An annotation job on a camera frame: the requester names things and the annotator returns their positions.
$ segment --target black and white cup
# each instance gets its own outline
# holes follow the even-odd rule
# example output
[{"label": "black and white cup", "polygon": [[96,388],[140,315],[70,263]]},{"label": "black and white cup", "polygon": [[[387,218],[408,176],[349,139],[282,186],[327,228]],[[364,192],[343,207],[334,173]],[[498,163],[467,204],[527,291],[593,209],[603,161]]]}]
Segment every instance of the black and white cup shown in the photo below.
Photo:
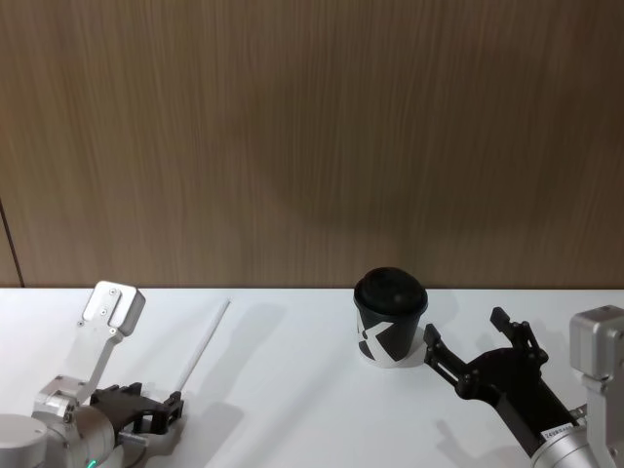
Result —
[{"label": "black and white cup", "polygon": [[427,291],[409,273],[384,267],[358,282],[353,299],[362,355],[376,366],[395,368],[410,352],[418,321],[427,309]]}]

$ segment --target cup lid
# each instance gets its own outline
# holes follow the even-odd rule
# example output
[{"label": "cup lid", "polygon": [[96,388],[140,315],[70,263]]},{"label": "cup lid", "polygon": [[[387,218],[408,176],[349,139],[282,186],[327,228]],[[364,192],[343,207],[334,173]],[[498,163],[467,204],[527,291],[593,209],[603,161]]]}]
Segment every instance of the cup lid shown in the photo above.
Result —
[{"label": "cup lid", "polygon": [[356,285],[353,298],[358,308],[387,322],[420,317],[428,305],[427,291],[418,280],[394,267],[367,273]]}]

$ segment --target wooden wall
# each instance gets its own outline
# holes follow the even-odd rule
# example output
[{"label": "wooden wall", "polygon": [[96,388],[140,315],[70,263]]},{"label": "wooden wall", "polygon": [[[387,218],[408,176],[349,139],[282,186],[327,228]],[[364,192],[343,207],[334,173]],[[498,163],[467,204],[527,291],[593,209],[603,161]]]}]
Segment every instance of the wooden wall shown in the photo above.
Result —
[{"label": "wooden wall", "polygon": [[27,286],[624,287],[619,0],[0,2]]}]

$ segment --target label sticker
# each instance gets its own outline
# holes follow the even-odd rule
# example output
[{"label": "label sticker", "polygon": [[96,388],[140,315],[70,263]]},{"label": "label sticker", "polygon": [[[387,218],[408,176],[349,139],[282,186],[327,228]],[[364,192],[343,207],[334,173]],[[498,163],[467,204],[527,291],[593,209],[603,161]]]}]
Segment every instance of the label sticker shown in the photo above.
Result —
[{"label": "label sticker", "polygon": [[553,427],[552,429],[548,429],[547,431],[542,431],[542,437],[546,440],[552,439],[553,437],[561,434],[562,432],[567,431],[568,429],[572,429],[574,426],[570,423],[564,424],[562,426]]}]

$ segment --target table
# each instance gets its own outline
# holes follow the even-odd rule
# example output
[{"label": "table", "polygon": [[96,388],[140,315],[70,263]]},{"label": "table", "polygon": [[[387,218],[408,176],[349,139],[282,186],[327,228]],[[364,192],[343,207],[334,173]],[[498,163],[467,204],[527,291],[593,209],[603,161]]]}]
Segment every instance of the table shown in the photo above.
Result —
[{"label": "table", "polygon": [[[350,290],[142,290],[135,334],[122,342],[100,387],[145,382],[173,391],[225,298],[231,299],[184,388],[187,420],[169,456],[147,468],[527,468],[496,413],[465,402],[428,367],[424,349],[400,369],[360,358]],[[71,345],[90,290],[0,290],[0,412],[30,414],[34,396]],[[505,346],[493,306],[528,320],[551,360],[544,379],[569,407],[585,401],[568,364],[574,313],[613,304],[623,291],[431,290],[421,320],[436,324],[469,361]]]}]

